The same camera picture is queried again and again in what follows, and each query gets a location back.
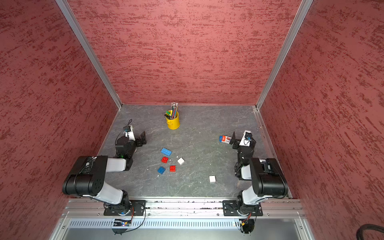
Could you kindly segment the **blue lego plate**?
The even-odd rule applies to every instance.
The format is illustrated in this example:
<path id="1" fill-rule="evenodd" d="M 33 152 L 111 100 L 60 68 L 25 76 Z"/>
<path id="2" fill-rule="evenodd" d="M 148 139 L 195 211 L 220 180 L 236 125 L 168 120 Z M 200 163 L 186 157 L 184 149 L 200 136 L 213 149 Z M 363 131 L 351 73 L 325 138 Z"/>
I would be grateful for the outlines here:
<path id="1" fill-rule="evenodd" d="M 172 151 L 166 148 L 162 148 L 161 153 L 169 157 L 172 154 Z"/>

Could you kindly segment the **blue small lego brick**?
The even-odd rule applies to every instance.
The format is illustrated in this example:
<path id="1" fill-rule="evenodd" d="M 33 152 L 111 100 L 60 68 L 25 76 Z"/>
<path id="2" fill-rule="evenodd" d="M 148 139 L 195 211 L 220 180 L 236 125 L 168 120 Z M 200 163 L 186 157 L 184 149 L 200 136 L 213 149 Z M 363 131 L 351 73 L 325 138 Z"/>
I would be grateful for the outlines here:
<path id="1" fill-rule="evenodd" d="M 159 167 L 158 172 L 162 175 L 165 172 L 165 170 L 166 169 L 164 167 Z"/>

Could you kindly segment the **white lego brick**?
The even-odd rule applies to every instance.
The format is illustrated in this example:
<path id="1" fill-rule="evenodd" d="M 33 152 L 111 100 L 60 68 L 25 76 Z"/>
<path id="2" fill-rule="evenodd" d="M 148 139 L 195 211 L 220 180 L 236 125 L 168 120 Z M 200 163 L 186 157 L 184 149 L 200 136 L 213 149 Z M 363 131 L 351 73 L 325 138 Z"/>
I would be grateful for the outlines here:
<path id="1" fill-rule="evenodd" d="M 209 176 L 209 181 L 210 181 L 210 183 L 215 183 L 216 177 L 215 176 Z"/>
<path id="2" fill-rule="evenodd" d="M 178 159 L 178 163 L 179 163 L 180 165 L 182 165 L 182 164 L 185 163 L 185 160 L 184 160 L 183 158 L 180 158 L 180 159 Z"/>

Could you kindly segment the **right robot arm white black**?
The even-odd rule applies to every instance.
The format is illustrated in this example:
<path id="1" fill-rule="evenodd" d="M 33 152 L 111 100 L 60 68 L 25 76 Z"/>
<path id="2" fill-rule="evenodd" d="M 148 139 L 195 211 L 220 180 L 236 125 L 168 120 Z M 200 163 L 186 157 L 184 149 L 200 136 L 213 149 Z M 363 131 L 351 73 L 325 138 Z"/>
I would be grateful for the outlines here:
<path id="1" fill-rule="evenodd" d="M 249 216 L 257 211 L 260 203 L 268 199 L 282 199 L 289 193 L 287 180 L 276 159 L 254 157 L 256 140 L 250 131 L 244 131 L 241 139 L 233 133 L 230 142 L 237 150 L 235 176 L 241 181 L 250 181 L 252 185 L 239 193 L 236 211 L 241 216 Z"/>

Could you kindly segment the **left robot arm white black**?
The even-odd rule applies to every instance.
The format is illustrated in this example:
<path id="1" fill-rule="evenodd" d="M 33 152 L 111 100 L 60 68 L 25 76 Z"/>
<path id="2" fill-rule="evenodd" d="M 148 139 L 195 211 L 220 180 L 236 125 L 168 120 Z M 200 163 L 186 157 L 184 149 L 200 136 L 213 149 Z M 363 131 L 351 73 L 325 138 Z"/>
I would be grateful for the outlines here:
<path id="1" fill-rule="evenodd" d="M 105 216 L 134 216 L 133 204 L 124 190 L 105 182 L 106 173 L 127 172 L 138 147 L 147 143 L 146 133 L 139 138 L 127 133 L 115 142 L 116 156 L 80 156 L 62 185 L 65 195 L 91 198 L 104 204 Z"/>

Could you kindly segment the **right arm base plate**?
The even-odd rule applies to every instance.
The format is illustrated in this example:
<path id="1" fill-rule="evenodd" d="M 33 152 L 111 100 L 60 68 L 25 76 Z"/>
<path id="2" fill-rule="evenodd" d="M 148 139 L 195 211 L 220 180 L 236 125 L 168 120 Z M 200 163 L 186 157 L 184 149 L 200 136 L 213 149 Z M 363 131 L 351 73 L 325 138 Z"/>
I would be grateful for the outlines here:
<path id="1" fill-rule="evenodd" d="M 239 201 L 222 201 L 224 216 L 252 217 L 263 216 L 263 210 L 260 205 L 244 205 Z"/>

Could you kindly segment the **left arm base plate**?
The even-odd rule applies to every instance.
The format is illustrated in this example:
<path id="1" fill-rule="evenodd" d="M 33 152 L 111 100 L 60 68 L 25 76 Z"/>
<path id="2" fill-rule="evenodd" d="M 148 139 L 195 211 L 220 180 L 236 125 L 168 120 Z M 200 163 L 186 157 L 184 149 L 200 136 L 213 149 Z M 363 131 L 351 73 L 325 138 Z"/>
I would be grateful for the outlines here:
<path id="1" fill-rule="evenodd" d="M 143 216 L 146 209 L 146 201 L 133 200 L 117 205 L 104 203 L 104 216 L 117 216 L 131 218 L 132 216 Z"/>

